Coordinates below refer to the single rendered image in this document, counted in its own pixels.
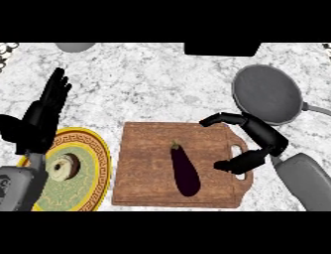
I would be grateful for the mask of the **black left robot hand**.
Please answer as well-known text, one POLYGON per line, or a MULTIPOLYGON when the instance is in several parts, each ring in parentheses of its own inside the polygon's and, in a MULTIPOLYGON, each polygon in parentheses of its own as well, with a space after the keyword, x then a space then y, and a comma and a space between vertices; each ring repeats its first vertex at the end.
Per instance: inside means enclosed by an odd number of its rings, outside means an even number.
POLYGON ((24 117, 18 119, 0 114, 2 139, 17 145, 17 155, 46 154, 51 150, 71 88, 65 70, 58 67, 48 80, 42 97, 31 103, 24 117))

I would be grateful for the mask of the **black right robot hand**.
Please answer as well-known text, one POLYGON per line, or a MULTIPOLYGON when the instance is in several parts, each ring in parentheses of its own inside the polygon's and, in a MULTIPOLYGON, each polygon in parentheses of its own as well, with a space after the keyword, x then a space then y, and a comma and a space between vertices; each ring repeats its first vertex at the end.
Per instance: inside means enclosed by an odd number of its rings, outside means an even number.
POLYGON ((241 175, 265 164, 265 157, 277 157, 288 146, 288 139, 251 114, 217 113, 203 119, 200 124, 209 127, 217 123, 240 125, 248 136, 260 146, 259 150, 248 150, 229 160, 217 161, 215 169, 241 175))

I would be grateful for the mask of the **grey frying pan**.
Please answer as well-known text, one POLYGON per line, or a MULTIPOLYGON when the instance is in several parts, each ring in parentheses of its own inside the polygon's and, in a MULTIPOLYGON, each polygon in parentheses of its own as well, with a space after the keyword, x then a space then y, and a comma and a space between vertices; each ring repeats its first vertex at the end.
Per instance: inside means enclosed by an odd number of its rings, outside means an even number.
POLYGON ((241 111, 254 115, 269 125, 290 123, 303 111, 331 117, 331 110, 311 105, 290 75, 268 64, 247 65, 232 82, 232 96, 241 111))

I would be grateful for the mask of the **dark purple eggplant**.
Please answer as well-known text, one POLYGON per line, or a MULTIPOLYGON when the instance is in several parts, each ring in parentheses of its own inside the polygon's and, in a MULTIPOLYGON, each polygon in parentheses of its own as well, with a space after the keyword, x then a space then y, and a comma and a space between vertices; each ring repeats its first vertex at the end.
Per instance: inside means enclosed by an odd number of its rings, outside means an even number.
POLYGON ((178 142, 172 143, 170 155, 179 192, 184 196, 194 196, 201 189, 201 180, 185 149, 178 142))

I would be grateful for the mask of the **brown wooden cutting board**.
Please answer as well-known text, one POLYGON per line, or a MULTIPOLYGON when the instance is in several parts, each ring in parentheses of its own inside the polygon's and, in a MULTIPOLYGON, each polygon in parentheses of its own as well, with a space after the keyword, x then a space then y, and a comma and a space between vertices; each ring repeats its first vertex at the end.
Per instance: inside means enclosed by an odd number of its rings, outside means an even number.
POLYGON ((116 171, 116 205, 237 208, 253 183, 215 168, 248 148, 228 125, 127 122, 116 171))

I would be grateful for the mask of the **brown and cream doughnut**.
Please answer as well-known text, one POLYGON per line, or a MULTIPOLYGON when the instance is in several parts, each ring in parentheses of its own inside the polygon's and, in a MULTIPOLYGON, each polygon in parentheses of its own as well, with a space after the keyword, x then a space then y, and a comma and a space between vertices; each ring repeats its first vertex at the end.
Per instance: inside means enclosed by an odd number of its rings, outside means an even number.
POLYGON ((48 163, 48 171, 52 180, 64 182, 76 177, 80 172, 82 162, 79 157, 73 153, 60 155, 48 163))

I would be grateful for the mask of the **yellow green patterned plate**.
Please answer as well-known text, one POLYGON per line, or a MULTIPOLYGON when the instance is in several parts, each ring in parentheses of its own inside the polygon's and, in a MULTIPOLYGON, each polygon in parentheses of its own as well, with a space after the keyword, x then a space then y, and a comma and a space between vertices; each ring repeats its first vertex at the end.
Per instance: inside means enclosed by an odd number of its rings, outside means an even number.
POLYGON ((99 135, 83 127, 58 130, 46 154, 49 179, 34 211, 98 210, 113 172, 107 144, 99 135))

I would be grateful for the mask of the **grey round object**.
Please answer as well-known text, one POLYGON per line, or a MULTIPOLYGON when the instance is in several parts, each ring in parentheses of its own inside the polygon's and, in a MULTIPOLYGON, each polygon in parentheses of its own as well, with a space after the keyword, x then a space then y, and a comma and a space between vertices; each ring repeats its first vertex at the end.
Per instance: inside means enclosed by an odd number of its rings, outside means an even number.
POLYGON ((93 43, 57 43, 65 53, 82 53, 93 47, 93 43))

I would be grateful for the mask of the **black appliance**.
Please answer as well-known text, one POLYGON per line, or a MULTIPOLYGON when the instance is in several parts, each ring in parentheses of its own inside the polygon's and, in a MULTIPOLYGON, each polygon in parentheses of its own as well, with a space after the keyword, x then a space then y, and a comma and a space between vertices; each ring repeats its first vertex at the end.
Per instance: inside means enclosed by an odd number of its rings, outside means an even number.
POLYGON ((253 57, 259 43, 186 43, 185 54, 191 56, 253 57))

